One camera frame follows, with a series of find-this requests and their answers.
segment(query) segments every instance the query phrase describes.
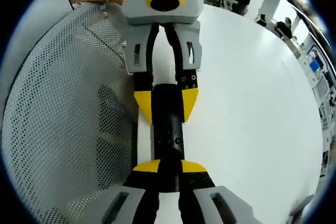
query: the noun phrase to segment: desk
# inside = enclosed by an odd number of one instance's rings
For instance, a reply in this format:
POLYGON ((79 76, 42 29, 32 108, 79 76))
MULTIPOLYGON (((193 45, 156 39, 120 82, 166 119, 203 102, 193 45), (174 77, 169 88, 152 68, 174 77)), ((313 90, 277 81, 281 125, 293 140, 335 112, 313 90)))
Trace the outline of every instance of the desk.
MULTIPOLYGON (((310 84, 287 45, 252 20, 207 5, 198 20, 202 64, 196 105, 183 125, 185 158, 249 203, 259 221, 285 223, 320 176, 322 129, 310 84)), ((154 83, 174 82, 173 61, 160 30, 154 83)), ((153 156, 150 128, 140 113, 139 162, 153 156)), ((182 223, 178 207, 167 203, 178 196, 160 194, 156 223, 182 223)))

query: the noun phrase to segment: white tabletop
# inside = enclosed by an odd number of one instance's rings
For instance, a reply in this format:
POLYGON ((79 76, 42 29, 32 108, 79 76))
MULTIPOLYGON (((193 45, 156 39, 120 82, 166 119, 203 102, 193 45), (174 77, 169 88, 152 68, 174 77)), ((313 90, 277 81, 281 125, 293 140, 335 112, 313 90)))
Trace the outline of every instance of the white tabletop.
MULTIPOLYGON (((253 21, 207 5, 198 20, 202 64, 196 105, 183 125, 185 159, 204 165, 215 185, 249 203, 259 221, 285 223, 291 207, 315 193, 321 169, 322 129, 310 84, 286 44, 253 21)), ((153 68, 155 83, 174 82, 163 30, 153 68)), ((152 159, 142 114, 138 128, 141 163, 152 159)), ((156 223, 182 223, 171 204, 177 199, 160 195, 156 223)))

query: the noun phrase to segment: gray plastic bracket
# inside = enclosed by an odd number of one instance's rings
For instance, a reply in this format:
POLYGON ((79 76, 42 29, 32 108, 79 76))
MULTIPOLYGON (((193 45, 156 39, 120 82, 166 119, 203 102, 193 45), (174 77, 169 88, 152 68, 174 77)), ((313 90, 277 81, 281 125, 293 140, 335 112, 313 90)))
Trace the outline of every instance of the gray plastic bracket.
POLYGON ((200 44, 200 22, 196 20, 192 24, 174 24, 175 31, 181 44, 183 56, 183 69, 199 69, 201 67, 202 46, 200 44), (189 51, 187 42, 191 42, 193 51, 193 63, 189 63, 189 51))
POLYGON ((136 209, 144 193, 144 189, 127 186, 109 188, 102 196, 86 205, 82 223, 108 223, 106 221, 109 219, 108 215, 119 204, 120 209, 118 209, 117 216, 114 217, 111 224, 132 224, 136 209), (118 202, 120 196, 123 196, 124 200, 118 202))
POLYGON ((306 205, 313 199, 314 195, 309 195, 306 198, 304 198, 302 201, 300 201, 298 204, 296 204, 289 213, 289 218, 286 223, 296 223, 298 219, 302 218, 302 213, 306 205))
POLYGON ((235 218, 234 224, 261 224, 254 218, 252 207, 225 186, 194 190, 206 224, 223 224, 221 215, 213 201, 214 196, 224 200, 235 218))
POLYGON ((125 49, 125 60, 129 73, 146 72, 146 48, 152 24, 132 26, 127 24, 127 46, 125 49), (135 46, 140 45, 139 65, 135 64, 135 46))

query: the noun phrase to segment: perforated gray surface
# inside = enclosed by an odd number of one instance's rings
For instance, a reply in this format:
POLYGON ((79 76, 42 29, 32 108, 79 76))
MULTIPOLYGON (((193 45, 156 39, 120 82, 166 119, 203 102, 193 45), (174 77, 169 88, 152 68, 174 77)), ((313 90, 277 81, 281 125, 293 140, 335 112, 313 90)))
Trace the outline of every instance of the perforated gray surface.
POLYGON ((38 42, 13 84, 3 158, 38 222, 81 223, 87 203, 131 171, 138 107, 119 38, 99 5, 84 4, 38 42))

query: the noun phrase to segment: window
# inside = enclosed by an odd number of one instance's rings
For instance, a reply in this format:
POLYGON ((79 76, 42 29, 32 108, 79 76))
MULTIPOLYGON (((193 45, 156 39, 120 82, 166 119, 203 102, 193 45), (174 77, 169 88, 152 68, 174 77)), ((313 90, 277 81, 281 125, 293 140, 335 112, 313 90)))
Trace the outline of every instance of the window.
POLYGON ((273 19, 275 19, 277 22, 284 22, 286 17, 290 18, 290 20, 293 22, 296 18, 296 11, 287 0, 280 0, 273 19))
POLYGON ((304 42, 308 34, 309 30, 306 24, 301 19, 298 26, 294 30, 294 35, 298 38, 298 43, 301 44, 302 42, 304 42))

